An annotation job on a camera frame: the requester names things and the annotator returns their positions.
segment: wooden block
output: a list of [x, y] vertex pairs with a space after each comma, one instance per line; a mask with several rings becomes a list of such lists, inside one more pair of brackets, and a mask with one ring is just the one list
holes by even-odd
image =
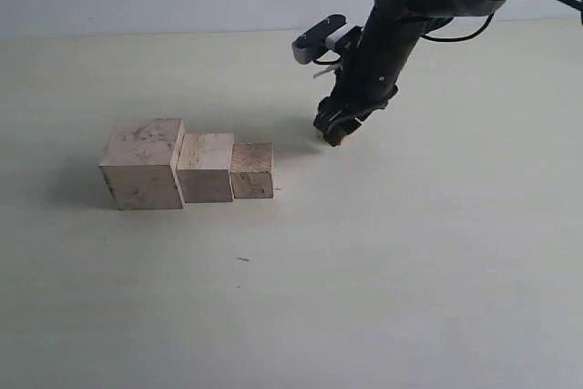
[[273, 146], [271, 143], [239, 144], [233, 148], [230, 178], [235, 198], [273, 198]]
[[233, 202], [229, 169], [234, 143], [234, 134], [185, 136], [178, 175], [186, 202]]
[[180, 118], [117, 125], [99, 163], [120, 210], [178, 210], [184, 199], [176, 165], [184, 139]]

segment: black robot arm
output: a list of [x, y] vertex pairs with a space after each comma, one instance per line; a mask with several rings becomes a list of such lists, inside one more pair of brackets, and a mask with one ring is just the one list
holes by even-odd
[[[396, 82], [407, 58], [420, 38], [429, 39], [426, 34], [458, 16], [488, 16], [489, 24], [505, 1], [374, 0], [364, 29], [348, 25], [342, 15], [331, 15], [292, 45], [301, 64], [331, 64], [320, 62], [319, 58], [328, 51], [340, 55], [331, 67], [336, 84], [320, 103], [314, 126], [332, 146], [338, 146], [375, 110], [387, 107], [398, 91]], [[579, 1], [558, 1], [581, 10]]]

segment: large wooden block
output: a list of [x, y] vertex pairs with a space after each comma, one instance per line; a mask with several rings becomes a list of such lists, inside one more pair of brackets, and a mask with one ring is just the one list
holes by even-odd
[[184, 199], [176, 165], [184, 139], [179, 118], [117, 125], [99, 163], [120, 210], [178, 210]]
[[185, 136], [178, 176], [186, 202], [233, 202], [229, 170], [234, 143], [234, 134]]
[[273, 198], [273, 146], [271, 143], [235, 145], [230, 178], [235, 198]]

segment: table surface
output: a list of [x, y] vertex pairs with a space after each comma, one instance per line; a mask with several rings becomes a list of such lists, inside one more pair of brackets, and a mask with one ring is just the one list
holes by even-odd
[[[583, 384], [578, 22], [422, 42], [341, 148], [296, 34], [0, 43], [0, 386]], [[113, 210], [109, 132], [164, 117], [272, 141], [276, 199]]]

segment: small wooden block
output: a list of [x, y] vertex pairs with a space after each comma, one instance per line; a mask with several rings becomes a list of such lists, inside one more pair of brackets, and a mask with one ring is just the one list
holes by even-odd
[[239, 200], [273, 198], [273, 145], [239, 144], [233, 148], [230, 178]]
[[187, 203], [233, 202], [230, 160], [234, 134], [187, 134], [178, 175]]
[[184, 199], [176, 165], [184, 139], [180, 118], [117, 125], [99, 163], [120, 210], [179, 210]]

